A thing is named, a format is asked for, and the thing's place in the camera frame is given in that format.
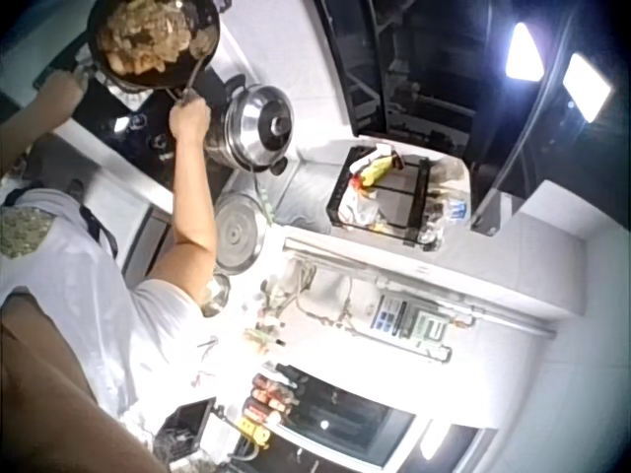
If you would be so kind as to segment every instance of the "pipe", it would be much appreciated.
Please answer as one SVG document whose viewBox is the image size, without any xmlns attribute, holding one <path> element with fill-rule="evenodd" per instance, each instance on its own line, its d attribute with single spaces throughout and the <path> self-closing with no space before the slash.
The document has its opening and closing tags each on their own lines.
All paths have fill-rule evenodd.
<svg viewBox="0 0 631 473">
<path fill-rule="evenodd" d="M 285 249 L 293 251 L 301 259 L 307 258 L 308 261 L 320 261 L 320 264 L 329 264 L 334 267 L 344 267 L 346 271 L 369 271 L 378 277 L 383 277 L 387 281 L 394 282 L 407 288 L 412 288 L 414 292 L 421 293 L 424 297 L 430 300 L 436 300 L 439 304 L 444 304 L 447 308 L 452 308 L 466 315 L 471 315 L 481 320 L 486 320 L 491 323 L 497 323 L 506 327 L 520 330 L 524 333 L 534 335 L 541 338 L 554 339 L 556 337 L 556 330 L 549 328 L 543 324 L 533 324 L 526 321 L 518 320 L 513 315 L 506 313 L 509 312 L 505 308 L 495 306 L 493 303 L 488 303 L 479 298 L 456 293 L 455 291 L 442 288 L 432 283 L 427 283 L 404 274 L 396 273 L 379 266 L 375 266 L 371 263 L 363 261 L 357 261 L 348 256 L 339 255 L 330 250 L 313 247 L 309 244 L 295 241 L 288 238 L 285 241 Z M 400 294 L 406 294 L 412 299 L 419 299 L 417 294 L 409 293 L 406 291 L 398 291 Z M 454 295 L 458 299 L 458 302 L 453 301 Z M 483 307 L 492 305 L 492 312 L 487 311 Z"/>
</svg>

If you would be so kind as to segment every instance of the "light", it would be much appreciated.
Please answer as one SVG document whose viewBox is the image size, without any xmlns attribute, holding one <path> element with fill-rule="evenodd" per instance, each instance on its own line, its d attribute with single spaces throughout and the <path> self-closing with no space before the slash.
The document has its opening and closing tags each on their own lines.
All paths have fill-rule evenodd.
<svg viewBox="0 0 631 473">
<path fill-rule="evenodd" d="M 121 116 L 120 118 L 117 118 L 116 122 L 114 123 L 114 133 L 120 133 L 125 128 L 127 128 L 128 124 L 129 124 L 128 116 Z"/>
<path fill-rule="evenodd" d="M 539 82 L 543 77 L 543 61 L 536 50 L 534 39 L 523 23 L 517 23 L 513 31 L 506 75 L 511 79 Z"/>
<path fill-rule="evenodd" d="M 423 453 L 426 460 L 431 460 L 434 457 L 451 426 L 451 424 L 445 422 L 432 421 L 420 445 L 421 453 Z"/>
<path fill-rule="evenodd" d="M 598 112 L 611 94 L 609 83 L 578 53 L 572 54 L 570 58 L 563 85 L 589 123 L 596 119 Z"/>
</svg>

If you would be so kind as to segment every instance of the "white cloth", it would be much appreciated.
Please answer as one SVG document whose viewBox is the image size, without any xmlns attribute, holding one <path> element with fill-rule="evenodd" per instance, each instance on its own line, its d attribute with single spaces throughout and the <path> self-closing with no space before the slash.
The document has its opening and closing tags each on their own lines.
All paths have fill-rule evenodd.
<svg viewBox="0 0 631 473">
<path fill-rule="evenodd" d="M 56 216 L 39 248 L 0 254 L 0 306 L 29 293 L 77 356 L 99 405 L 118 418 L 143 396 L 188 382 L 201 310 L 181 289 L 148 280 L 130 290 L 109 248 L 86 231 L 79 205 L 53 190 L 33 190 L 16 207 Z"/>
</svg>

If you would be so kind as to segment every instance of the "man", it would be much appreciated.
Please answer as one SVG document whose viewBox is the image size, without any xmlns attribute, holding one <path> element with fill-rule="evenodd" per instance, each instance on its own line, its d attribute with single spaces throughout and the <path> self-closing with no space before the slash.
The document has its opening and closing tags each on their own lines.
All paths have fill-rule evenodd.
<svg viewBox="0 0 631 473">
<path fill-rule="evenodd" d="M 72 75 L 54 73 L 0 127 L 0 171 L 69 119 L 82 96 Z M 85 471 L 98 458 L 94 471 L 115 471 L 121 459 L 107 448 L 124 451 L 122 434 L 95 407 L 117 419 L 184 367 L 215 264 L 202 148 L 209 122 L 203 99 L 171 112 L 175 246 L 136 288 L 125 286 L 106 229 L 69 195 L 33 189 L 0 208 L 3 458 Z M 71 450 L 79 456 L 63 463 Z M 145 460 L 151 471 L 153 459 Z"/>
</svg>

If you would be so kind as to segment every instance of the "pot lid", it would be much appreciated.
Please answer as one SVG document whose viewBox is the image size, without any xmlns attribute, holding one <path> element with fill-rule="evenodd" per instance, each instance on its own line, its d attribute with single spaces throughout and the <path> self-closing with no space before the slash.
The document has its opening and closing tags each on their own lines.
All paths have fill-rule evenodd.
<svg viewBox="0 0 631 473">
<path fill-rule="evenodd" d="M 267 223 L 254 199 L 232 194 L 216 209 L 217 265 L 228 274 L 249 269 L 263 248 Z"/>
<path fill-rule="evenodd" d="M 282 91 L 253 86 L 230 103 L 226 120 L 228 143 L 246 164 L 269 167 L 280 160 L 292 137 L 293 111 Z"/>
</svg>

